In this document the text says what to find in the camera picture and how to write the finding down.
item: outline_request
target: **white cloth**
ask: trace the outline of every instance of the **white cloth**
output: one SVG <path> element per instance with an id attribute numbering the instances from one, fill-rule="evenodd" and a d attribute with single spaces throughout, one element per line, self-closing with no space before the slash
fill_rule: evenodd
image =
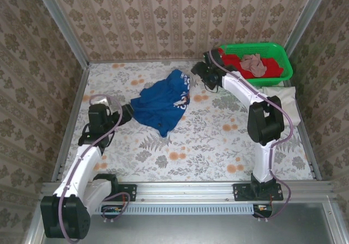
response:
<path id="1" fill-rule="evenodd" d="M 262 87 L 261 92 L 268 96 L 276 95 L 281 100 L 282 109 L 290 116 L 293 126 L 300 123 L 300 117 L 296 105 L 296 88 L 295 87 Z M 284 116 L 285 126 L 289 123 Z"/>

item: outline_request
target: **patterned wallpaper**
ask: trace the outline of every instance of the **patterned wallpaper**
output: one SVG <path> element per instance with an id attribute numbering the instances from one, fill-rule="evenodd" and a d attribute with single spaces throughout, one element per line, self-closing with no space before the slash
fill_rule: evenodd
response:
<path id="1" fill-rule="evenodd" d="M 0 0 L 0 243 L 21 243 L 82 69 L 42 0 Z"/>
<path id="2" fill-rule="evenodd" d="M 90 61 L 201 58 L 214 44 L 284 45 L 307 0 L 58 0 Z"/>
<path id="3" fill-rule="evenodd" d="M 322 176 L 349 221 L 349 0 L 323 0 L 291 56 L 297 101 Z"/>

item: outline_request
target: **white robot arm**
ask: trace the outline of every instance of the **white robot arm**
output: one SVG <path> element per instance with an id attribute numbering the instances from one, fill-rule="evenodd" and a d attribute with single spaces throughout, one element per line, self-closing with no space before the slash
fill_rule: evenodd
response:
<path id="1" fill-rule="evenodd" d="M 240 72 L 235 72 L 235 75 L 243 78 Z M 222 77 L 222 86 L 227 91 L 231 92 L 247 109 L 249 109 L 250 105 L 254 102 L 262 102 L 263 100 L 253 94 L 250 89 L 246 88 L 246 86 L 242 85 L 238 79 L 234 78 L 231 75 L 225 75 Z M 265 145 L 261 143 L 255 144 L 255 167 L 253 170 L 253 175 L 257 181 L 260 183 L 267 182 L 273 179 L 269 172 L 269 152 L 271 145 L 275 142 L 275 140 L 271 140 L 267 142 Z M 274 168 L 274 157 L 275 153 L 273 153 L 272 157 L 272 169 Z"/>
<path id="2" fill-rule="evenodd" d="M 238 196 L 247 196 L 241 200 L 261 198 L 268 200 L 270 195 L 282 200 L 282 192 L 275 194 L 280 192 L 281 187 L 270 171 L 274 167 L 274 151 L 271 147 L 280 138 L 285 128 L 284 120 L 282 113 L 263 98 L 267 98 L 269 102 L 281 108 L 280 99 L 277 96 L 267 97 L 260 93 L 232 65 L 224 65 L 218 50 L 205 52 L 204 60 L 205 62 L 197 63 L 191 72 L 198 74 L 209 89 L 214 90 L 215 87 L 218 89 L 220 86 L 231 92 L 247 108 L 248 134 L 256 143 L 255 167 L 251 174 L 251 184 L 248 187 L 244 186 L 245 188 L 242 189 L 244 194 L 234 195 L 235 201 L 238 201 Z"/>
<path id="3" fill-rule="evenodd" d="M 122 111 L 124 114 L 119 125 L 132 118 L 129 105 L 122 106 Z M 93 168 L 101 160 L 105 148 L 110 145 L 114 133 L 112 129 L 119 117 L 118 112 L 111 114 L 105 104 L 98 103 L 89 107 L 89 123 L 82 131 L 73 164 L 54 194 L 45 196 L 40 203 L 47 237 L 63 238 L 67 234 L 71 239 L 83 239 L 88 233 L 90 218 L 96 208 L 106 197 L 118 193 L 116 175 L 96 175 Z"/>

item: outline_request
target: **green basket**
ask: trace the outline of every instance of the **green basket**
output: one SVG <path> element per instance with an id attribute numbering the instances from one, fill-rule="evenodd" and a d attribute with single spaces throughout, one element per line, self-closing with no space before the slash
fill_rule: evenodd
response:
<path id="1" fill-rule="evenodd" d="M 260 44 L 226 44 L 221 48 L 225 54 L 235 54 L 240 59 L 244 55 L 259 53 L 262 58 L 274 58 L 281 68 L 284 68 L 279 78 L 254 78 L 247 79 L 254 86 L 273 86 L 282 81 L 289 80 L 292 77 L 293 70 L 286 55 L 284 48 L 281 45 L 268 42 Z"/>

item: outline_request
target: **floral fabric surface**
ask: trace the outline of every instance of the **floral fabric surface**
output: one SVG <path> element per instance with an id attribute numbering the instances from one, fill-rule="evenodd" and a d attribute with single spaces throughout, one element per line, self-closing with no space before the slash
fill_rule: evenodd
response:
<path id="1" fill-rule="evenodd" d="M 246 108 L 228 91 L 205 90 L 190 70 L 196 62 L 91 64 L 90 76 L 76 123 L 64 175 L 70 168 L 77 141 L 88 123 L 92 94 L 113 95 L 123 105 L 143 88 L 165 79 L 174 69 L 191 77 L 190 104 L 166 138 L 132 119 L 121 126 L 102 159 L 98 173 L 115 173 L 119 181 L 228 181 L 249 180 L 255 146 L 247 127 Z M 286 128 L 282 137 L 287 136 Z M 312 179 L 298 130 L 277 149 L 275 173 L 282 179 Z"/>

